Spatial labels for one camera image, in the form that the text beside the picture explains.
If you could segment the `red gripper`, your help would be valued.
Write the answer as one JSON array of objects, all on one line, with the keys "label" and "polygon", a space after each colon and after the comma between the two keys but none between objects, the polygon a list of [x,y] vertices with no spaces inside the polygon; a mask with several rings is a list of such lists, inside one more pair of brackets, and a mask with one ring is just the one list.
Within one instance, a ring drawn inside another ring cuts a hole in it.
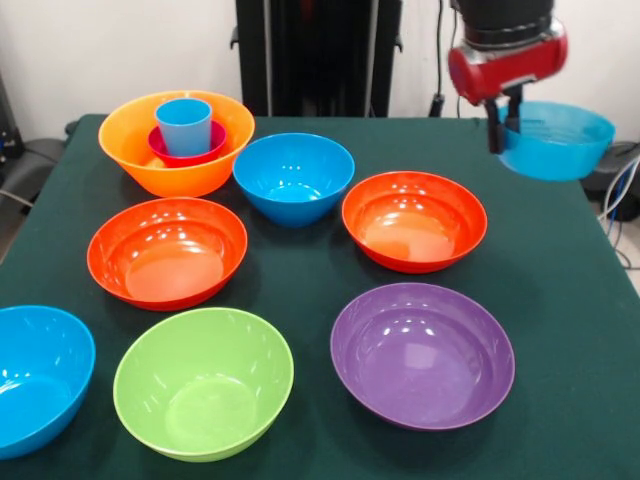
[{"label": "red gripper", "polygon": [[520,132],[520,105],[523,87],[557,74],[568,56],[568,37],[564,25],[553,18],[540,39],[529,45],[505,50],[477,50],[464,41],[448,54],[448,68],[457,93],[477,106],[486,101],[489,151],[503,152],[503,124],[494,99],[505,93],[509,98],[504,124]]}]

